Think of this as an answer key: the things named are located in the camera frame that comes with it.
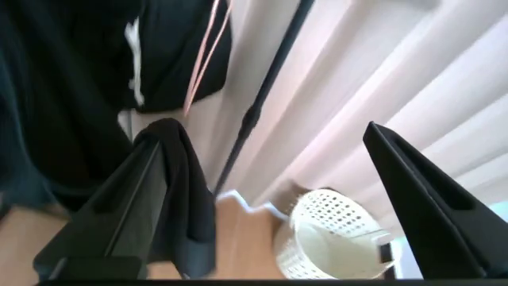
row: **floor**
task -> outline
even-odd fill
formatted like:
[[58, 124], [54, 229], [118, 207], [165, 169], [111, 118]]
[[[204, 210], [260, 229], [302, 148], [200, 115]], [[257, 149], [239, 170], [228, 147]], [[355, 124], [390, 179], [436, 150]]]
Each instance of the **floor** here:
[[[268, 209], [247, 211], [234, 196], [217, 202], [217, 270], [210, 279], [284, 279], [271, 244], [282, 220]], [[48, 214], [14, 208], [0, 222], [0, 285], [37, 282], [35, 255], [65, 225]], [[150, 279], [179, 279], [171, 263], [149, 265]]]

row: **perforated basket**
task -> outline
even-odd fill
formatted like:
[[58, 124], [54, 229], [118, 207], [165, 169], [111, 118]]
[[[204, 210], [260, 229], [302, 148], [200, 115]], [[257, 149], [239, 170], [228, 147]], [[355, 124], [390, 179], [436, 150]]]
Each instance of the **perforated basket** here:
[[319, 189], [300, 198], [275, 237], [277, 265], [290, 279], [368, 279], [380, 263], [375, 240], [387, 233], [358, 203]]

